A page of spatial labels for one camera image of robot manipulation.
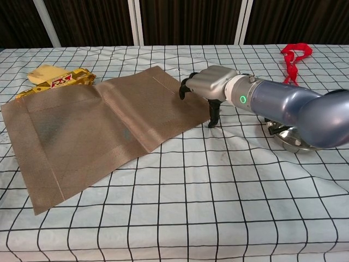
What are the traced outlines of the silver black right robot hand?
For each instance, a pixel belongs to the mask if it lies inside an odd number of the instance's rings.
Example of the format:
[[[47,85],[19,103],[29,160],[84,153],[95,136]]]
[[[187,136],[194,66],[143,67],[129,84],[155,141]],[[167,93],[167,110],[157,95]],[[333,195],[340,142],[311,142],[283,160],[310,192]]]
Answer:
[[[211,65],[200,72],[193,72],[181,82],[179,97],[185,98],[187,92],[193,92],[205,98],[209,104],[210,122],[208,128],[215,127],[220,118],[220,105],[226,100],[225,85],[238,73],[235,69],[220,65]]]

